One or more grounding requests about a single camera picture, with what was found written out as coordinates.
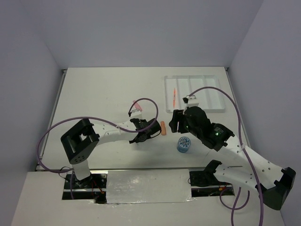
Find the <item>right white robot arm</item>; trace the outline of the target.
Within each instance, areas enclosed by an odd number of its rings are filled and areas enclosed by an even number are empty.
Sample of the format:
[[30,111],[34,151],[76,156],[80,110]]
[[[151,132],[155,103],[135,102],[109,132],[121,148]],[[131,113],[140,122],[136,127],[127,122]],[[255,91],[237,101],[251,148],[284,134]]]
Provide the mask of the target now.
[[262,191],[263,203],[274,210],[281,210],[289,195],[296,172],[282,168],[263,158],[250,147],[242,147],[239,138],[227,127],[210,122],[206,113],[198,106],[186,110],[174,110],[169,127],[173,133],[191,133],[204,146],[228,156],[246,172],[229,169],[220,161],[211,161],[204,173],[205,181],[215,184],[228,179],[230,183],[242,185],[251,190]]

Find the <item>small blue jar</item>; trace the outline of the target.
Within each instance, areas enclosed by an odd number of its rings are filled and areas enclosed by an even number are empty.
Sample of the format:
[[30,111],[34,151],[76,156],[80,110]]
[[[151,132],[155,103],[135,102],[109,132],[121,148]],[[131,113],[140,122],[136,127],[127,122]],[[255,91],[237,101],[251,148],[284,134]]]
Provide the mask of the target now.
[[191,146],[191,140],[188,137],[181,137],[177,143],[177,150],[181,153],[186,153]]

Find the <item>pink translucent cap case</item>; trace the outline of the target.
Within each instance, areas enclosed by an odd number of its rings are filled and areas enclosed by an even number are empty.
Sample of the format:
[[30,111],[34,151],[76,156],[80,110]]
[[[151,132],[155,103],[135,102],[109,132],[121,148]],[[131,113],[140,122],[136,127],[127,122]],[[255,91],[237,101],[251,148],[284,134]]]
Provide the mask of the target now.
[[136,100],[133,101],[133,108],[141,112],[143,111],[142,107],[139,105],[139,103]]

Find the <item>orange highlighter pen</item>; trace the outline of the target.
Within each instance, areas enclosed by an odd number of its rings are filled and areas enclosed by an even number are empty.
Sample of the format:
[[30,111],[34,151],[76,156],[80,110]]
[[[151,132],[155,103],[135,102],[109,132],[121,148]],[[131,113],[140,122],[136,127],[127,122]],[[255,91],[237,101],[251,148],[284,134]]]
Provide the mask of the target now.
[[173,108],[176,108],[176,88],[173,90]]

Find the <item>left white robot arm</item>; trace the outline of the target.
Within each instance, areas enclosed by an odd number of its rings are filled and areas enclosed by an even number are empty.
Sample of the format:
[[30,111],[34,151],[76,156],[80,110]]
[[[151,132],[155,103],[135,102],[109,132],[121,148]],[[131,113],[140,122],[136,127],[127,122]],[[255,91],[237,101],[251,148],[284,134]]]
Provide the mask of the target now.
[[82,119],[61,136],[61,143],[73,167],[75,182],[86,188],[93,180],[88,158],[98,145],[115,141],[141,143],[160,133],[161,126],[155,119],[132,118],[116,126],[93,124],[89,119]]

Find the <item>orange translucent cap case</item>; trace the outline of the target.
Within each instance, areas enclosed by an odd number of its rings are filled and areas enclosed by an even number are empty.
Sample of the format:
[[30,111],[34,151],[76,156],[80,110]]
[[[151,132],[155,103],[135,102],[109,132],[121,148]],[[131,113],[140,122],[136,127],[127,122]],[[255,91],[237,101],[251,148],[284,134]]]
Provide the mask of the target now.
[[166,125],[164,121],[160,122],[160,126],[161,126],[161,135],[166,136]]

